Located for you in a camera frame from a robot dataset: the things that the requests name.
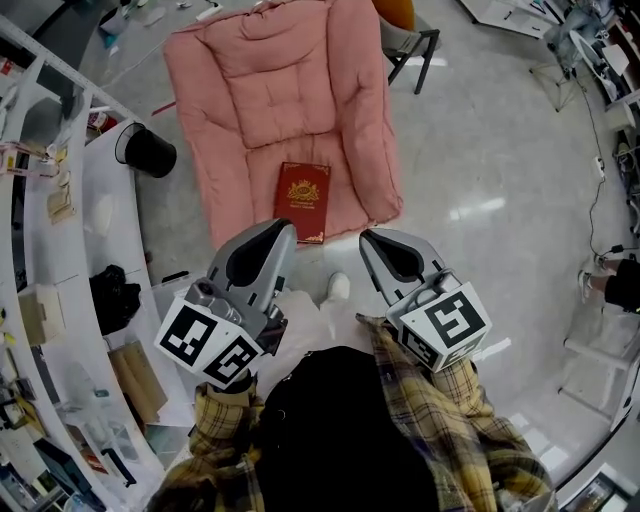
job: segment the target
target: box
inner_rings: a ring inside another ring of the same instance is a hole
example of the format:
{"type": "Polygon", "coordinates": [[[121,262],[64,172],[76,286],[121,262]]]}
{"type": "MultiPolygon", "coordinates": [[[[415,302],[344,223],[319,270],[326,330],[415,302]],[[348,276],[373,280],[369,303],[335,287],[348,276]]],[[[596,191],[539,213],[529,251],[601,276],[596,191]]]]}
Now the box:
{"type": "Polygon", "coordinates": [[[126,393],[144,423],[156,423],[167,397],[158,382],[139,341],[109,353],[122,391],[126,393]]]}
{"type": "Polygon", "coordinates": [[[471,283],[400,317],[398,342],[434,372],[480,348],[492,323],[471,283]]]}
{"type": "Polygon", "coordinates": [[[29,345],[36,347],[64,334],[64,319],[55,286],[29,286],[18,294],[29,345]]]}

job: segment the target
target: gold emblem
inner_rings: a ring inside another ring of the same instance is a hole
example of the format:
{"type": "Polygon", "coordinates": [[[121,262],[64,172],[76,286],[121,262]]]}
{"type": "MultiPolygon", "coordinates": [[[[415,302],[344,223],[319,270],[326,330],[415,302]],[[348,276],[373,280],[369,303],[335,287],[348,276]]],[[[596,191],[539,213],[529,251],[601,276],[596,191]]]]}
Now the gold emblem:
{"type": "Polygon", "coordinates": [[[322,243],[323,240],[324,240],[324,231],[320,231],[319,235],[309,236],[304,239],[305,242],[318,242],[318,243],[322,243]]]}
{"type": "Polygon", "coordinates": [[[293,199],[295,201],[318,201],[320,195],[318,194],[317,185],[312,185],[307,180],[300,180],[297,184],[291,184],[287,192],[287,199],[293,199]]]}

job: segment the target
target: white drawer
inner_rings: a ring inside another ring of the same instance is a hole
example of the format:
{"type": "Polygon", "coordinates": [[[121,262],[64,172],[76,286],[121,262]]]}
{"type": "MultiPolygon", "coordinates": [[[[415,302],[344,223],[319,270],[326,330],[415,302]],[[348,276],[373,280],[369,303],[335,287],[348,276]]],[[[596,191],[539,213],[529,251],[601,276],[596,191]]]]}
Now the white drawer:
{"type": "Polygon", "coordinates": [[[513,5],[505,4],[497,0],[491,2],[482,17],[484,23],[497,25],[515,30],[515,25],[511,23],[511,17],[518,9],[513,5]]]}
{"type": "Polygon", "coordinates": [[[525,16],[526,19],[523,20],[522,24],[518,26],[518,31],[523,34],[528,34],[533,37],[537,37],[540,39],[544,33],[549,30],[552,25],[551,23],[538,18],[536,16],[525,16]]]}

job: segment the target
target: power strip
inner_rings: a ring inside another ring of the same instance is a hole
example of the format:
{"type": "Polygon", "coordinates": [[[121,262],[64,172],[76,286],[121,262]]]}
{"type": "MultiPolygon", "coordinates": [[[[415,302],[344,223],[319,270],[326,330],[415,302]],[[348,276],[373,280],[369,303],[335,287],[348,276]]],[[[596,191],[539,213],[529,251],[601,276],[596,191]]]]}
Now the power strip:
{"type": "Polygon", "coordinates": [[[602,160],[602,158],[600,158],[599,156],[595,157],[591,162],[591,166],[598,175],[599,179],[606,179],[606,176],[604,174],[604,160],[602,160]]]}

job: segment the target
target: black bag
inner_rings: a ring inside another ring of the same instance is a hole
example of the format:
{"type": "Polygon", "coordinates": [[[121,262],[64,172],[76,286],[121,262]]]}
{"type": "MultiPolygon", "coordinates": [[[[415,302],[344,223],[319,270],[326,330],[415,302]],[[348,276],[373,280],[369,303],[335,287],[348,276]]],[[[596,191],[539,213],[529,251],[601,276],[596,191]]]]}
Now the black bag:
{"type": "Polygon", "coordinates": [[[124,329],[140,307],[139,284],[127,284],[124,270],[109,265],[89,279],[103,336],[124,329]]]}

